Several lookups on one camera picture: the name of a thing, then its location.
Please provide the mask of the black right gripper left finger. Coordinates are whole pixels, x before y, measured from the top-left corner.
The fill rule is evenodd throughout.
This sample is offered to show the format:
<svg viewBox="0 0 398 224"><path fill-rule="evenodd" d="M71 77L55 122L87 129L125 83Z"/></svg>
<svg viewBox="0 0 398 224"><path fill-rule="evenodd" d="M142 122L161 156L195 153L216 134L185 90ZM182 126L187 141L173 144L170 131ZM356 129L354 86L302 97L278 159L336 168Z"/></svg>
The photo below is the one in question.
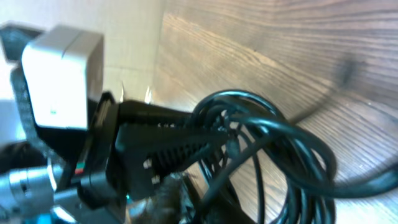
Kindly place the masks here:
<svg viewBox="0 0 398 224"><path fill-rule="evenodd" d="M182 174L167 176L155 195L132 207L130 222L137 224L179 224L183 219Z"/></svg>

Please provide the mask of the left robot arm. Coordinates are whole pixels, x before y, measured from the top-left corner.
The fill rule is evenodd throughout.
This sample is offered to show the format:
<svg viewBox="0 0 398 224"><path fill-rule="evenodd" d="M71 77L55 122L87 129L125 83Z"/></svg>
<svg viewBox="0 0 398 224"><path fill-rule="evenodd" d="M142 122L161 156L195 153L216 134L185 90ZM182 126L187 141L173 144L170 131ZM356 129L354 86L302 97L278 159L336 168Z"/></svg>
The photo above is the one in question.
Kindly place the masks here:
<svg viewBox="0 0 398 224"><path fill-rule="evenodd" d="M1 220L60 208L78 223L124 223L127 201L147 199L134 223L178 223L185 169L218 161L231 133L190 114L117 103L111 93L90 101L88 130L41 128L27 92L16 96L27 138L1 151Z"/></svg>

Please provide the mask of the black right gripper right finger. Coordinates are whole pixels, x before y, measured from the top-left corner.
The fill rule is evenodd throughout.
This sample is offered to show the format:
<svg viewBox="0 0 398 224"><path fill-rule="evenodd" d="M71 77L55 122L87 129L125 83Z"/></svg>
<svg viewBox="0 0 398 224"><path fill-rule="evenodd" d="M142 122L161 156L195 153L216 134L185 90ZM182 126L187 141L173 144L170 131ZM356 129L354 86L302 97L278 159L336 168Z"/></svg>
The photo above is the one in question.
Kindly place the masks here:
<svg viewBox="0 0 398 224"><path fill-rule="evenodd" d="M200 196L189 177L186 177L186 223L255 224L237 205L217 196L213 205L201 213L199 221L194 216L199 209Z"/></svg>

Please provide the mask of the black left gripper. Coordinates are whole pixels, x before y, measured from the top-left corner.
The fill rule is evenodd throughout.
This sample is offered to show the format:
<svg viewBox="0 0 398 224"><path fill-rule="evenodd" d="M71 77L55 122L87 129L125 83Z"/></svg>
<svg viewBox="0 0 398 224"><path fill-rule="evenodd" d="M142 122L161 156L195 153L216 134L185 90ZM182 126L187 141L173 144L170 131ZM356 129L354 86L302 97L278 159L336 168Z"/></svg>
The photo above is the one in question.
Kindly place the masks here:
<svg viewBox="0 0 398 224"><path fill-rule="evenodd" d="M144 199L155 193L153 177L184 171L229 139L226 131L186 128L190 118L141 101L117 104L103 93L73 172L55 191L55 204L78 223L124 223L126 188L115 139L128 194Z"/></svg>

